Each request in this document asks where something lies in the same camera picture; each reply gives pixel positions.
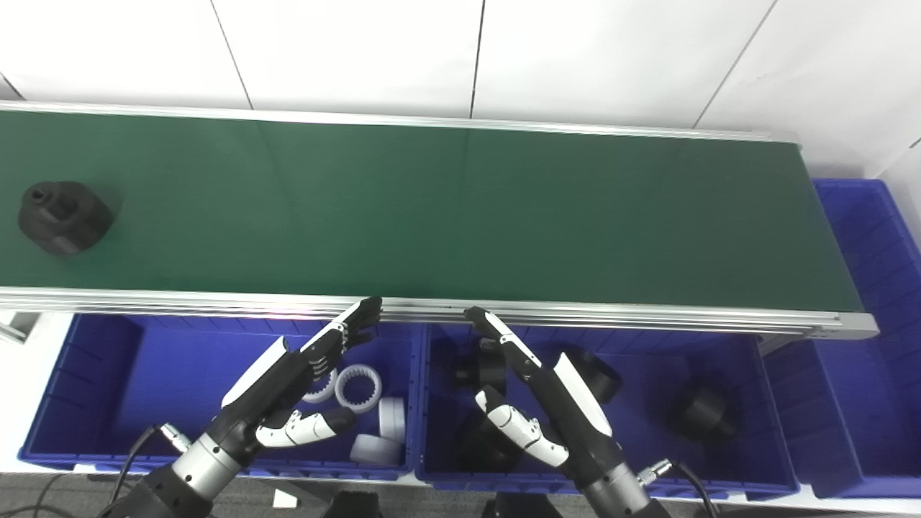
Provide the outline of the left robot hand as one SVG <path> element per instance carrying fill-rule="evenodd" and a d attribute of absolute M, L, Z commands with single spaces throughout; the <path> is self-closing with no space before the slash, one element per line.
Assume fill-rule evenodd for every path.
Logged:
<path fill-rule="evenodd" d="M 292 448 L 349 432 L 358 417 L 340 406 L 303 415 L 296 404 L 315 381 L 338 367 L 345 352 L 372 339 L 381 321 L 381 297 L 356 302 L 332 319 L 299 350 L 281 356 L 214 417 L 201 436 L 206 453 L 226 455 L 246 468 L 266 448 Z"/>

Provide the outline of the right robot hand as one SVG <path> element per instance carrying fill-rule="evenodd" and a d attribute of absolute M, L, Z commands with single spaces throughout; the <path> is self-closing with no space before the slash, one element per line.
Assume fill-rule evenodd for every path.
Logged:
<path fill-rule="evenodd" d="M 494 387 L 485 386 L 475 401 L 500 432 L 514 445 L 552 468 L 559 468 L 582 491 L 613 478 L 624 463 L 624 453 L 613 440 L 613 430 L 601 404 L 576 370 L 569 354 L 555 366 L 543 366 L 539 357 L 497 315 L 473 306 L 464 317 L 484 337 L 496 341 L 511 371 L 529 387 L 549 419 L 551 433 L 538 419 L 526 419 Z"/>

